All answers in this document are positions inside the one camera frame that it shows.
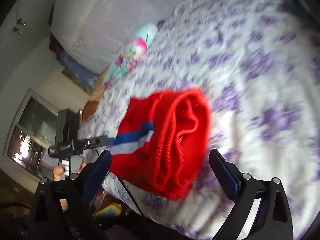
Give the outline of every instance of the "folded red cloth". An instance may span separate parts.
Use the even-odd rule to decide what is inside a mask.
[[[110,149],[110,171],[148,192],[185,197],[203,163],[209,126],[200,89],[132,98]]]

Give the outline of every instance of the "black robotic device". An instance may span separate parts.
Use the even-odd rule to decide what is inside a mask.
[[[111,159],[111,153],[105,150],[95,163],[86,165],[80,174],[73,173],[66,180],[53,182],[42,178],[30,211],[28,239],[75,239],[67,227],[60,205],[59,199],[63,198],[68,202],[68,213],[79,231],[79,239],[106,240],[101,224],[90,215],[87,204],[103,182],[111,166]],[[275,177],[271,181],[254,179],[249,173],[241,173],[233,163],[226,162],[216,149],[210,152],[209,163],[227,198],[235,203],[214,240],[236,240],[255,199],[261,199],[260,206],[245,239],[293,239],[289,204],[279,178]],[[160,227],[160,231],[167,232],[167,239],[178,239],[177,231],[162,225],[156,227],[158,231]]]

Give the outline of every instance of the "wall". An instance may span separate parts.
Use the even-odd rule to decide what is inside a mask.
[[[29,88],[39,93],[59,109],[83,108],[88,94],[61,74],[63,67],[49,51],[49,38],[43,40],[15,69],[0,93],[0,151],[4,145],[11,122]],[[17,163],[0,154],[0,169],[31,192],[38,180]]]
[[[55,1],[18,0],[8,13],[0,27],[0,91],[18,64],[50,35],[48,21]],[[27,23],[19,25],[20,35],[12,31],[18,18]]]

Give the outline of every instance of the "bed sheet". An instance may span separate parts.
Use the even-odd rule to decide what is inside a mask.
[[[200,87],[212,113],[207,153],[217,148],[256,179],[279,177],[299,239],[320,210],[319,51],[317,30],[283,0],[185,0],[140,66],[105,91],[79,137],[116,136],[133,96]],[[194,239],[211,239],[233,206],[207,157],[188,196],[176,202],[125,183],[146,216]],[[115,175],[103,187],[137,212]]]

